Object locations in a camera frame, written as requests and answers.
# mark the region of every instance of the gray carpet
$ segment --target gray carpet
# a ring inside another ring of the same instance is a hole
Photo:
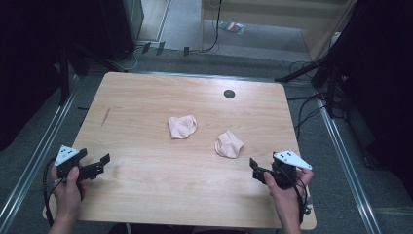
[[[164,51],[156,56],[156,51],[147,54],[136,53],[138,63],[130,72],[167,72],[205,75],[237,76],[242,79],[273,82],[273,78],[288,74],[290,62],[269,59],[233,58],[217,55],[192,54],[184,57],[181,52]],[[133,65],[132,57],[122,62],[123,66]],[[94,94],[107,69],[90,62],[89,75],[81,78],[79,89],[71,108],[54,139],[43,165],[52,158],[62,144],[71,145],[80,129],[87,111],[78,107],[89,107]],[[306,97],[314,94],[307,76],[285,84],[287,96]],[[31,119],[14,143],[0,152],[0,199],[6,201],[18,182],[25,165],[37,147],[43,132],[52,120],[59,101],[56,91],[42,109]],[[303,100],[289,102],[294,125],[298,121],[298,111]],[[318,108],[315,100],[304,108],[303,116]],[[384,233],[410,233],[413,228],[412,213],[408,212],[413,203],[403,190],[401,182],[386,171],[372,171],[362,162],[362,154],[350,126],[344,120],[336,120],[341,137],[355,165],[368,198],[376,210],[377,218]],[[310,185],[314,200],[318,226],[305,233],[366,233],[354,196],[347,183],[340,161],[326,126],[318,114],[309,119],[301,128],[298,140],[302,157],[314,166],[316,174]],[[41,193],[42,172],[39,171],[31,184],[8,233],[46,233],[48,223],[42,218],[43,198]],[[107,233],[114,223],[79,221],[76,233]],[[255,233],[275,233],[273,229],[255,230]]]

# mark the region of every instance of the scratch mark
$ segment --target scratch mark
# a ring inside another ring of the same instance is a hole
[[[106,114],[104,115],[104,118],[103,118],[102,125],[100,125],[100,127],[103,127],[103,124],[104,124],[104,122],[106,121],[107,116],[109,115],[109,111],[110,111],[110,107],[107,109]]]

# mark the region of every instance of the wooden table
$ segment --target wooden table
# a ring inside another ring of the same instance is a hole
[[[172,139],[168,118],[189,114],[198,129]],[[227,130],[244,142],[237,159],[215,153]],[[270,169],[273,151],[299,153],[280,84],[126,73],[105,75],[73,147],[88,149],[85,165],[111,156],[81,220],[258,228],[281,225],[249,157]]]
[[[334,33],[347,24],[357,0],[224,0],[220,20],[301,29],[312,60],[320,59]],[[219,0],[202,0],[200,51],[204,20],[216,20]]]

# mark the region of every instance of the finger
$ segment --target finger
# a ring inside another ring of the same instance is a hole
[[[86,193],[88,192],[88,186],[85,183],[80,183],[80,190],[82,191],[82,196],[85,197]]]
[[[76,181],[79,177],[78,167],[73,167],[67,175],[66,189],[70,192],[77,191]]]
[[[313,171],[310,171],[308,169],[303,169],[302,172],[303,174],[300,176],[301,181],[303,181],[304,185],[307,186],[309,185],[311,179],[313,178],[314,173]]]
[[[53,165],[53,166],[52,166],[52,169],[51,169],[51,177],[52,177],[52,180],[56,180],[56,179],[57,179],[57,167],[56,167],[56,165]]]
[[[264,173],[264,179],[265,183],[267,184],[268,188],[270,189],[271,193],[277,193],[277,191],[280,189],[279,186],[276,184],[276,181],[274,180],[273,176],[265,172]]]
[[[303,175],[303,171],[300,168],[297,168],[297,177],[301,177]]]

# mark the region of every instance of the metal frame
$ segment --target metal frame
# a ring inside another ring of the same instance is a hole
[[[36,174],[39,172],[40,167],[49,152],[50,146],[54,141],[60,126],[65,119],[67,112],[75,98],[77,88],[79,87],[80,78],[75,75],[72,81],[73,92],[64,103],[58,107],[56,114],[49,125],[48,129],[43,134],[42,139],[37,145],[36,150],[31,156],[30,161],[24,169],[18,183],[16,184],[13,191],[9,194],[5,206],[3,207],[0,214],[0,233],[7,233],[10,225],[12,224],[13,219],[15,218],[16,213],[19,210],[19,207],[24,200],[27,191],[30,188]]]
[[[321,100],[318,100],[318,104],[319,107],[324,106],[324,103]],[[361,182],[358,179],[355,168],[353,167],[346,146],[343,140],[341,139],[340,133],[337,129],[334,119],[331,119],[329,117],[327,110],[325,110],[325,108],[321,110],[321,115],[322,119],[324,120],[325,126],[327,127],[328,132],[330,133],[332,143],[339,157],[341,166],[343,167],[344,174],[346,176],[347,182],[350,185],[350,189],[352,190],[353,196],[358,207],[358,211],[360,212],[361,219],[364,222],[364,226],[367,232],[371,234],[382,233],[382,230],[379,226],[379,223],[373,212],[367,195],[365,194]]]

